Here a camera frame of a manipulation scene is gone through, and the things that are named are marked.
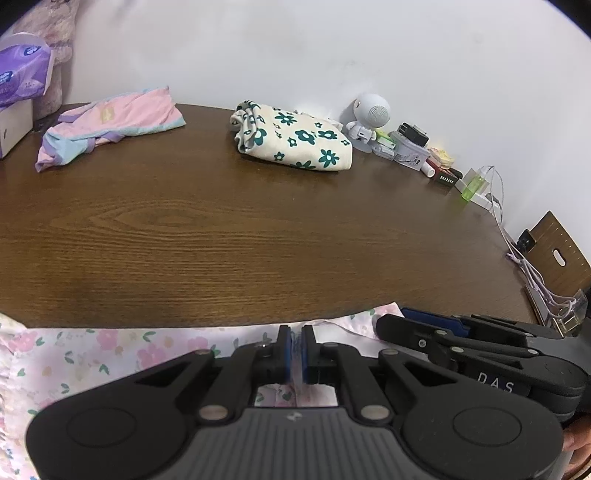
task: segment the bundle of cables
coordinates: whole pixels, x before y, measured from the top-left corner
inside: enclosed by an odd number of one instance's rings
[[[561,295],[557,295],[551,292],[544,283],[544,277],[542,274],[526,259],[525,255],[522,254],[518,249],[517,246],[513,243],[511,238],[505,232],[504,228],[501,226],[502,218],[503,218],[503,204],[505,203],[505,186],[503,184],[503,178],[497,172],[494,165],[486,166],[484,169],[488,168],[486,172],[486,176],[490,172],[492,172],[491,177],[491,199],[494,202],[494,197],[492,195],[493,183],[495,180],[495,176],[497,176],[501,182],[501,202],[499,204],[501,210],[501,218],[499,219],[496,215],[495,208],[492,208],[492,216],[495,218],[496,224],[501,232],[503,240],[509,247],[509,252],[507,253],[507,257],[517,265],[519,265],[521,271],[525,275],[525,280],[527,284],[535,290],[537,293],[540,294],[541,298],[543,299],[544,303],[548,307],[548,318],[546,319],[546,326],[552,326],[554,323],[555,327],[560,331],[558,328],[559,323],[564,323],[567,319],[571,318],[574,314],[574,307],[578,300],[575,297],[564,297]]]

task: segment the logo on tissue package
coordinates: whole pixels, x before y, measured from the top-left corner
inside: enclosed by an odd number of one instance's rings
[[[35,47],[27,47],[25,48],[25,51],[22,52],[22,54],[25,57],[28,57],[29,55],[33,55],[37,50],[39,50],[41,47],[39,46],[35,46]]]
[[[2,85],[3,83],[10,82],[12,75],[14,75],[14,72],[12,70],[8,70],[7,72],[1,73],[0,74],[0,85]]]

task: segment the brown tabletop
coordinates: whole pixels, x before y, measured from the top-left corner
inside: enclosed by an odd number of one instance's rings
[[[397,301],[534,320],[493,217],[355,152],[338,173],[250,160],[230,112],[37,174],[40,134],[0,162],[0,312],[27,326],[330,318]]]

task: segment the green bottle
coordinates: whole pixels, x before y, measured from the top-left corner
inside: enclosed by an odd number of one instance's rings
[[[476,172],[476,176],[474,176],[474,178],[470,180],[470,183],[466,185],[466,188],[462,192],[462,198],[465,201],[469,202],[470,200],[472,200],[474,194],[484,184],[486,174],[490,172],[491,168],[492,167],[482,167],[478,170],[478,172]]]

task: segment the white cable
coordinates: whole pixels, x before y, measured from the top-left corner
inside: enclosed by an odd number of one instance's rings
[[[502,222],[503,206],[505,204],[505,186],[503,184],[503,177],[501,177],[501,174],[496,170],[494,165],[490,166],[488,171],[491,171],[491,170],[493,171],[492,178],[491,178],[492,216],[495,218],[496,225],[499,228],[499,231],[501,232],[503,240],[505,241],[505,243],[509,247],[509,253],[507,253],[507,257],[509,257],[511,260],[513,260],[513,262],[515,262],[516,264],[519,265],[520,269],[525,274],[525,278],[527,280],[528,285],[540,294],[540,296],[544,300],[544,303],[548,307],[554,307],[554,308],[557,308],[558,310],[567,308],[567,311],[562,314],[560,314],[560,313],[554,314],[550,310],[550,308],[548,308],[548,313],[552,319],[564,320],[573,311],[573,306],[577,302],[577,300],[574,297],[563,297],[561,295],[556,295],[556,294],[552,293],[545,286],[544,277],[542,277],[541,273],[525,258],[525,256],[519,250],[517,250],[517,248],[513,245],[512,241],[510,241],[507,238],[505,231],[503,230],[501,223],[496,216],[495,202],[493,200],[494,196],[492,193],[492,186],[493,186],[493,183],[495,180],[495,173],[496,173],[496,175],[499,177],[499,179],[501,181],[502,200],[501,200],[501,204],[499,206],[501,208],[501,222]]]

